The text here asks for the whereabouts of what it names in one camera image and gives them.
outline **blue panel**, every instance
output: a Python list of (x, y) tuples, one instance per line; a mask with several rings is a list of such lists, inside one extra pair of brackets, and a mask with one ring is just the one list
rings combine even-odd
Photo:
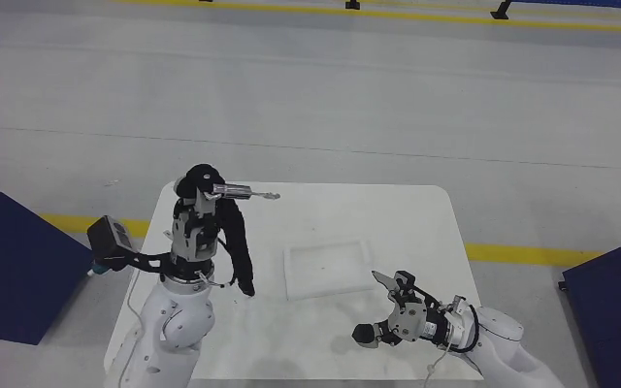
[(621, 8), (621, 0), (515, 0), (515, 2)]
[(0, 340), (37, 344), (90, 269), (90, 249), (0, 193)]
[(600, 388), (621, 387), (621, 248), (563, 275)]

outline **black bracket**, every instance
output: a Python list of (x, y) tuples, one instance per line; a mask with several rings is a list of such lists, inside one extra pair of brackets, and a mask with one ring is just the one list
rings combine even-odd
[(345, 2), (345, 9), (360, 11), (360, 3), (357, 0), (349, 0)]
[(492, 11), (490, 14), (496, 20), (508, 20), (507, 10), (510, 5), (511, 0), (505, 0), (500, 6), (498, 6), (498, 10)]

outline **yellow floor line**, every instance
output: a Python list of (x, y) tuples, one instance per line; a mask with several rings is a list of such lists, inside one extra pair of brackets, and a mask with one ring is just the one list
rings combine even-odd
[(606, 31), (621, 32), (620, 25), (604, 25), (604, 24), (584, 24), (570, 23), (559, 21), (538, 21), (538, 20), (495, 20), (492, 17), (473, 17), (473, 16), (447, 16), (447, 15), (428, 15), (414, 13), (398, 13), (387, 11), (352, 11), (336, 8), (320, 8), (320, 7), (301, 7), (301, 6), (282, 6), (268, 4), (243, 4), (243, 3), (219, 3), (205, 2), (198, 0), (113, 0), (119, 3), (146, 4), (146, 5), (162, 5), (162, 6), (183, 6), (183, 7), (206, 7), (215, 9), (241, 10), (241, 11), (264, 11), (264, 12), (280, 12), (280, 13), (301, 13), (301, 14), (317, 14), (317, 15), (341, 15), (341, 16), (361, 16), (361, 17), (383, 17), (383, 18), (399, 18), (410, 20), (427, 20), (427, 21), (443, 21), (450, 23), (462, 24), (487, 24), (502, 25), (513, 27), (530, 27), (530, 28), (555, 28), (570, 30), (588, 30), (588, 31)]
[[(86, 229), (98, 219), (98, 217), (80, 215), (47, 213), (39, 215), (65, 233), (86, 233)], [(132, 237), (141, 239), (147, 235), (148, 221), (142, 219), (121, 219), (121, 221), (127, 226)], [(470, 260), (560, 267), (574, 267), (602, 254), (602, 252), (594, 251), (487, 243), (466, 243), (465, 247)]]
[[(333, 0), (337, 3), (342, 3), (343, 0)], [(395, 7), (409, 7), (409, 8), (422, 8), (429, 10), (447, 10), (447, 11), (467, 11), (467, 12), (484, 12), (496, 11), (499, 4), (490, 5), (489, 7), (470, 7), (470, 6), (454, 6), (450, 4), (420, 4), (407, 1), (393, 1), (393, 0), (358, 0), (361, 4), (373, 4), (382, 6), (395, 6)], [(589, 17), (589, 18), (608, 18), (621, 20), (621, 13), (611, 12), (576, 12), (576, 11), (552, 11), (552, 10), (514, 10), (509, 9), (509, 14), (522, 14), (522, 15), (541, 15), (541, 16), (568, 16), (568, 17)]]

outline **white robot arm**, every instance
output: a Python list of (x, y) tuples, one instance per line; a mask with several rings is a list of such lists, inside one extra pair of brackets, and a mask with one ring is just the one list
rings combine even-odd
[(479, 371), (490, 388), (564, 388), (550, 368), (524, 350), (524, 328), (508, 315), (474, 308), (460, 296), (441, 305), (405, 271), (373, 275), (388, 289), (395, 308), (385, 321), (356, 326), (352, 336), (361, 346), (428, 340)]
[[(138, 322), (113, 360), (106, 388), (186, 388), (199, 359), (201, 341), (215, 321), (209, 300), (212, 288), (224, 288), (237, 280), (242, 292), (254, 295), (244, 218), (234, 200), (252, 196), (277, 199), (279, 195), (226, 184), (210, 165), (194, 166), (177, 180), (175, 192), (179, 199), (173, 209), (172, 232), (166, 233), (172, 241), (170, 252), (139, 253), (127, 229), (109, 216), (88, 228), (94, 273), (132, 266), (159, 274), (140, 315), (129, 304), (140, 272), (134, 278), (126, 302)], [(220, 230), (226, 242), (218, 237)], [(233, 279), (226, 284), (213, 282), (212, 258), (218, 243), (233, 263)]]

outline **white table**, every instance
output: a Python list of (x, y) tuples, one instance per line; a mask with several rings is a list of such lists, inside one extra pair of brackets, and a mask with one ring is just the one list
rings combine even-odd
[[(215, 327), (203, 340), (194, 379), (424, 379), (441, 353), (431, 343), (402, 342), (379, 349), (358, 346), (358, 323), (383, 320), (393, 304), (379, 283), (373, 291), (288, 302), (283, 250), (287, 245), (333, 238), (362, 238), (375, 270), (407, 270), (416, 284), (445, 302), (455, 294), (479, 305), (478, 293), (448, 195), (436, 186), (246, 182), (256, 191), (281, 194), (277, 201), (238, 201), (254, 265), (256, 296), (237, 286), (211, 294)], [(170, 249), (163, 235), (177, 199), (162, 190), (143, 247)], [(230, 258), (219, 249), (215, 280), (231, 277)], [(142, 273), (131, 304), (142, 307), (156, 275)], [(135, 317), (123, 304), (106, 352), (109, 368)], [(460, 360), (446, 357), (434, 378), (480, 380)]]

